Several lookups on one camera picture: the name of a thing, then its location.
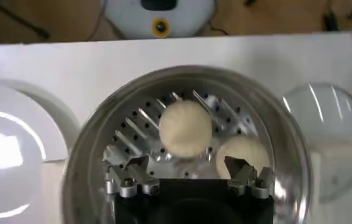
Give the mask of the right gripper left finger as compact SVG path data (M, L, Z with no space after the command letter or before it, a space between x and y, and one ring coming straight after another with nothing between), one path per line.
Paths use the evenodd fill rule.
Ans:
M107 164L105 168L106 193L131 198L138 194L140 187L140 191L145 195L158 195L160 181L147 174L148 162L148 156L140 156L131 158L123 167Z

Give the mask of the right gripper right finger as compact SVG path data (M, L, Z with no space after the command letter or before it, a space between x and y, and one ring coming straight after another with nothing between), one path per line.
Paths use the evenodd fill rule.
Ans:
M227 188L236 197L244 195L247 189L254 198L271 196L275 175L270 167L263 167L258 175L254 166L244 159L225 156L224 162L230 173Z

